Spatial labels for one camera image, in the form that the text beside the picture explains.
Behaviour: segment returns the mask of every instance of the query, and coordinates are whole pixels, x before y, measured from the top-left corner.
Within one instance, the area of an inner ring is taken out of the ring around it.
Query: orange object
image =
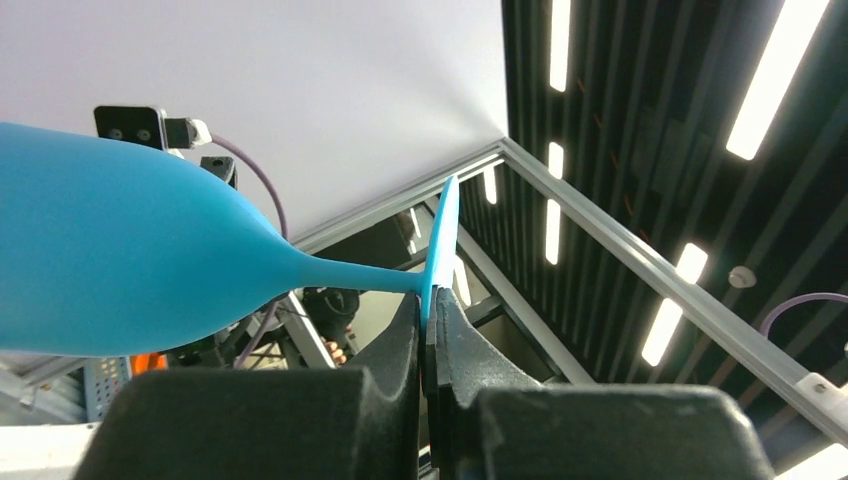
[[[168,362],[160,353],[144,353],[130,357],[130,367],[135,376],[150,370],[165,370],[168,368]]]

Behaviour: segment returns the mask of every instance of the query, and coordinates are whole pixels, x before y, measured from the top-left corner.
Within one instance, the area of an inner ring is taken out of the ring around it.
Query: cable
[[[265,175],[265,172],[259,167],[253,159],[251,159],[246,153],[244,153],[240,148],[230,143],[228,140],[219,137],[218,135],[212,135],[212,143],[218,145],[219,147],[224,148],[225,150],[229,150],[230,153],[238,157],[239,160],[247,164],[253,173],[259,177],[259,180],[262,181],[262,184],[265,185],[265,188],[268,189],[268,194],[271,195],[271,200],[274,202],[274,208],[277,210],[277,216],[280,220],[280,233],[282,233],[283,238],[289,237],[288,226],[286,225],[286,214],[283,212],[283,204],[280,203],[280,197],[277,195],[277,190],[274,188],[274,185],[271,183],[271,180]]]
[[[265,172],[259,167],[259,164],[253,161],[246,153],[244,153],[240,148],[230,143],[228,140],[219,137],[218,135],[212,134],[212,143],[228,150],[230,153],[238,157],[239,160],[244,162],[253,173],[259,177],[259,180],[265,185],[265,188],[268,189],[268,194],[271,195],[271,200],[274,202],[274,208],[277,210],[277,216],[280,220],[280,233],[283,238],[288,238],[288,227],[286,226],[286,215],[283,212],[283,204],[280,202],[280,197],[277,195],[277,190],[274,188],[274,185],[271,183],[271,180],[265,175]],[[250,339],[250,342],[247,343],[247,347],[245,347],[244,351],[242,351],[239,356],[233,362],[233,368],[240,368],[244,365],[244,361],[247,360],[247,357],[250,355],[254,349],[256,349],[256,345],[259,344],[259,340],[262,339],[262,336],[268,331],[268,328],[271,326],[271,319],[274,318],[274,312],[277,310],[277,305],[279,301],[274,300],[271,302],[271,305],[268,306],[268,312],[265,313],[265,318],[262,319],[262,323],[259,324],[259,329],[256,331],[256,335]]]
[[[833,300],[836,302],[848,303],[848,295],[842,295],[841,293],[816,292],[807,293],[795,298],[790,298],[789,300],[781,303],[780,305],[775,307],[774,310],[769,312],[769,314],[766,316],[766,319],[763,320],[763,324],[760,326],[760,333],[762,333],[764,337],[768,338],[771,326],[774,321],[777,320],[777,317],[779,317],[780,314],[789,310],[795,305],[811,302],[813,300]]]

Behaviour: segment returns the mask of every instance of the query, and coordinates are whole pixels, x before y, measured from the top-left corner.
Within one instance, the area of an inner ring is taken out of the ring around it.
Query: ceiling light
[[[693,243],[687,243],[683,247],[680,261],[677,262],[677,274],[689,283],[698,283],[704,265],[707,264],[707,252],[696,247]]]
[[[415,236],[421,238],[421,227],[418,226],[418,216],[415,215],[415,208],[409,209],[409,215],[412,217],[412,226],[415,227]]]
[[[495,183],[495,167],[486,167],[483,170],[483,186],[486,189],[486,200],[492,205],[498,203],[498,186]]]
[[[456,289],[459,291],[459,299],[465,306],[471,305],[471,289],[468,287],[468,275],[465,272],[465,263],[456,255],[454,258],[454,272],[456,273]]]
[[[648,334],[645,347],[642,348],[642,358],[650,366],[656,367],[660,364],[660,360],[662,360],[663,354],[668,348],[668,343],[674,335],[674,330],[680,323],[681,315],[683,315],[683,309],[671,299],[666,298],[660,304],[660,310],[657,312],[657,318],[654,319],[651,333]]]
[[[551,9],[551,87],[565,91],[568,76],[568,30],[571,24],[571,0],[553,0]]]
[[[838,480],[848,475],[848,448],[838,443],[821,450],[795,465],[775,480],[807,479]]]
[[[733,124],[727,149],[745,160],[757,154],[829,0],[786,0]]]
[[[562,179],[565,170],[565,150],[556,142],[548,144],[548,172],[554,178]]]
[[[556,265],[559,261],[559,223],[562,218],[560,206],[553,200],[548,200],[545,215],[545,258]]]
[[[675,270],[684,281],[692,284],[697,283],[708,258],[709,255],[696,247],[694,243],[687,243],[683,247],[683,253],[680,254],[680,260],[677,262]],[[682,315],[683,309],[671,299],[666,298],[660,304],[657,317],[654,319],[654,324],[648,333],[648,339],[645,340],[645,346],[642,348],[642,358],[650,366],[656,367],[660,364]]]

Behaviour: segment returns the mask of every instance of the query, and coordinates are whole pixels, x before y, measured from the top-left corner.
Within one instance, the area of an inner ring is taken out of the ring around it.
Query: aluminum frame
[[[654,249],[574,187],[550,176],[542,162],[509,138],[498,140],[424,180],[325,223],[297,237],[293,243],[307,253],[314,253],[435,195],[451,175],[458,175],[460,180],[463,180],[501,161],[505,161],[543,195],[559,203],[562,211],[571,220],[654,290],[677,302],[695,326],[709,335],[801,415],[832,439],[848,446],[848,419],[839,417],[836,411],[825,406],[824,399],[817,401],[802,388],[802,380],[809,378],[809,371],[701,287],[686,283],[677,275],[674,266]],[[530,318],[531,314],[537,316],[532,308],[519,309],[515,313],[523,321]],[[554,343],[562,347],[550,329],[531,330],[531,334],[540,343],[544,341],[550,344],[550,348],[553,348]]]
[[[507,165],[535,189],[555,200],[574,223],[615,255],[660,295],[677,302],[686,317],[832,439],[848,445],[846,419],[814,401],[803,388],[810,372],[777,348],[704,289],[689,284],[648,244],[511,139],[501,147]]]

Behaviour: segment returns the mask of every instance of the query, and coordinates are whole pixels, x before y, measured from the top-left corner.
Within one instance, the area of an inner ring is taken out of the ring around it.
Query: ceiling slat
[[[601,127],[600,132],[600,140],[598,151],[595,154],[595,173],[593,176],[592,183],[592,192],[591,198],[592,201],[598,203],[601,198],[601,184],[604,179],[604,173],[609,171],[610,161],[607,158],[609,151],[609,143],[610,143],[610,131],[612,130],[612,115],[613,115],[613,106],[615,104],[614,95],[615,88],[618,85],[618,75],[619,75],[619,63],[622,51],[622,43],[624,41],[624,19],[626,18],[627,13],[627,4],[626,0],[618,0],[615,6],[615,24],[613,26],[613,38],[611,42],[612,52],[609,56],[609,64],[607,65],[607,78],[606,85],[604,88],[604,106],[603,113],[601,116],[601,120],[606,122],[606,128]],[[583,269],[587,270],[589,265],[591,264],[591,259],[597,258],[598,263],[601,262],[602,252],[599,252],[600,245],[594,241],[586,242],[586,248],[583,250]],[[585,282],[580,286],[580,295],[584,295],[583,291],[589,284],[594,284],[595,289],[592,295],[592,310],[589,315],[587,315],[586,321],[589,322],[587,327],[586,334],[586,342],[583,344],[583,357],[589,358],[589,352],[591,351],[591,345],[595,336],[595,331],[600,322],[597,322],[598,318],[598,306],[602,303],[601,298],[599,296],[602,292],[602,283],[603,277],[599,274],[595,275],[595,282]]]

